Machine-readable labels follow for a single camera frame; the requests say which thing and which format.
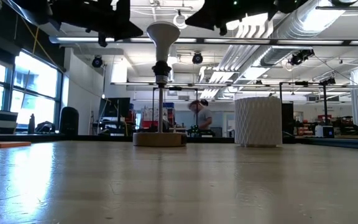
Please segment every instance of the cable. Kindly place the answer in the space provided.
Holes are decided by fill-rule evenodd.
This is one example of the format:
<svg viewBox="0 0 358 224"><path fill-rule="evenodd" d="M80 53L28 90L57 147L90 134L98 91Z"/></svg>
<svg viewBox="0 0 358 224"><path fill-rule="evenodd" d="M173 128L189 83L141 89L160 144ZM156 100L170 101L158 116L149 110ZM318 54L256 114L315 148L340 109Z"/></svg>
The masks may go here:
<svg viewBox="0 0 358 224"><path fill-rule="evenodd" d="M327 62L321 60L319 57L317 57L317 55L314 55L320 62L322 62L323 64L327 65L328 68L332 69L334 72L340 74L341 76L343 76L345 79L349 80L350 82L353 82L354 84L358 85L358 83L356 83L355 81L353 81L351 78L348 78L347 76L343 75L341 72L337 71L335 68L332 68L331 66L328 65Z"/></svg>
<svg viewBox="0 0 358 224"><path fill-rule="evenodd" d="M34 53L35 53L35 47L37 46L37 39L38 39L39 30L40 30L40 29L37 27L37 31L35 32L34 45L33 45L33 47L32 47L31 57L33 57L33 56L34 56ZM22 99L22 104L21 104L20 110L23 109L25 94L27 93L27 86L28 86L28 84L29 84L29 77L30 77L30 70L29 70L29 72L27 73L27 77L26 77L26 79L25 79L23 99Z"/></svg>
<svg viewBox="0 0 358 224"><path fill-rule="evenodd" d="M29 25L27 24L27 22L23 19L23 17L20 16L20 18L23 20L25 26L27 27L27 29L29 30L29 32L31 33L32 37L35 38L35 35L34 33L32 32L32 30L30 29ZM76 84L78 87L80 87L81 89L87 91L88 93L91 93L92 95L94 96L97 96L97 97L102 97L102 96L99 96L89 90L87 90L86 88L82 87L81 85L79 85L76 81L74 81L73 79L71 79L68 75L65 75L65 72L63 72L63 70L57 65L57 63L49 56L49 54L47 53L47 51L44 49L44 47L42 46L42 44L38 41L37 41L37 44L38 46L41 48L41 50L44 52L44 54L48 57L48 59L52 62L52 64L54 64L54 66L57 68L57 70L59 70L59 72L62 73L62 75L66 76L69 81L71 81L72 83Z"/></svg>

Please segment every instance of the man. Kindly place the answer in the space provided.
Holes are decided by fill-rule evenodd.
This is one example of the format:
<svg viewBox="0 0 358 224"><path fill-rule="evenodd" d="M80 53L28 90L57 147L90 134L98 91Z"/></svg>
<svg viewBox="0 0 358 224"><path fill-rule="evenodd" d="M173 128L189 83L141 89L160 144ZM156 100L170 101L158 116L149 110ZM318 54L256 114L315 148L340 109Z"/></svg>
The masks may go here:
<svg viewBox="0 0 358 224"><path fill-rule="evenodd" d="M200 101L195 100L188 107L198 117L198 128L203 130L209 129L209 125L212 124L212 112L207 109L205 103L203 105Z"/></svg>

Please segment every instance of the wooden table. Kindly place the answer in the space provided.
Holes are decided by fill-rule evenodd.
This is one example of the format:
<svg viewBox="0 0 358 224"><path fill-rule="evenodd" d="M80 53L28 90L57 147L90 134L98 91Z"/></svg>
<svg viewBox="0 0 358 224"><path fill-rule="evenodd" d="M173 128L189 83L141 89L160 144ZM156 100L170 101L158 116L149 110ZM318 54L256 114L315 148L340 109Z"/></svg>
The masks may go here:
<svg viewBox="0 0 358 224"><path fill-rule="evenodd" d="M0 223L358 223L358 150L51 142L0 149Z"/></svg>

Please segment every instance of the window frame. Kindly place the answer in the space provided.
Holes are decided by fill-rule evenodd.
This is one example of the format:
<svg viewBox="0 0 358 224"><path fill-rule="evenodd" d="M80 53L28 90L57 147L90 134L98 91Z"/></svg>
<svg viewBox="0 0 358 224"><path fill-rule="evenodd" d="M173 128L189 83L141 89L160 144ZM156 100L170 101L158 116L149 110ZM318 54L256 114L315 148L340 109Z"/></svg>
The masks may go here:
<svg viewBox="0 0 358 224"><path fill-rule="evenodd" d="M0 86L4 87L4 92L2 94L2 111L10 111L11 110L11 105L12 105L12 94L13 91L19 91L22 93L26 93L29 95L33 95L36 97L42 97L42 98L46 98L48 100L53 100L55 102L55 107L53 109L54 112L54 116L53 116L53 123L56 127L56 129L58 129L59 127L59 120L60 120L60 110L62 108L62 85L63 85L63 73L61 71L59 71L59 68L46 62L45 60L43 60L42 58L36 56L36 55L31 55L27 50L22 49L21 52L30 55L31 57L33 57L34 59L52 67L53 69L55 69L57 71L57 82L56 82L56 97L52 97L52 96L48 96L48 95L44 95L41 93L38 93L36 91L33 90L29 90L29 89L24 89L23 87L19 87L19 86L15 86L14 85L14 74L15 74L15 69L16 69L16 65L13 64L12 68L7 67L6 65L0 64L3 67L5 67L5 81L4 82L0 82ZM27 129L17 129L18 131L26 131Z"/></svg>

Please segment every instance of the ceiling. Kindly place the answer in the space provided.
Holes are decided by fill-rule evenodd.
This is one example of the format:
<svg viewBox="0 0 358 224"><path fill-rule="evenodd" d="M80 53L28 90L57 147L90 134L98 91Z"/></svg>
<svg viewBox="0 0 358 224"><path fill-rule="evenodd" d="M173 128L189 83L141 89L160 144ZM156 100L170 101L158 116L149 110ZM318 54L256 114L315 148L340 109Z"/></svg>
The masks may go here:
<svg viewBox="0 0 358 224"><path fill-rule="evenodd" d="M182 10L183 14L192 14L196 12L203 5L202 0L159 0L161 6L176 6L180 7L182 4L185 7L192 7L193 11ZM132 0L131 6L150 6L149 0ZM140 27L143 31L154 21L168 21L172 22L173 17L177 12L175 10L155 10L156 16L153 16L152 10L132 10L131 21ZM358 39L358 12L345 12L338 20L336 20L330 27L322 31L316 38L319 39ZM286 15L277 14L273 23L277 25ZM86 33L83 28L70 26L64 24L60 32L53 30L50 26L42 26L42 29L51 36L59 37L96 37L95 32ZM206 29L199 29L195 27L187 27L181 29L180 37L219 37L219 31L211 31ZM234 37L236 31L229 31L227 37ZM79 57L84 59L93 58L95 49L100 48L97 44L74 44L66 45L73 48L80 48ZM179 63L173 65L175 76L181 82L192 83L195 81L195 76L199 73L200 67L203 65L217 65L225 56L228 45L208 45L208 44L191 44L191 45L176 45ZM131 71L128 73L130 81L139 81L141 77L153 77L151 67L155 63L155 47L153 44L120 44L112 43L107 46L107 49L122 49L132 65ZM195 51L200 51L203 54L203 64L193 65L191 59ZM335 68L345 77L336 75L337 83L348 83L349 70L356 68L358 64L358 47L314 47L314 52L317 56L311 58L307 62L291 70L288 65L283 62L278 64L278 68L270 69L265 73L266 78L259 77L264 83L278 83L291 80L312 81L314 77L318 77L324 73L330 72Z"/></svg>

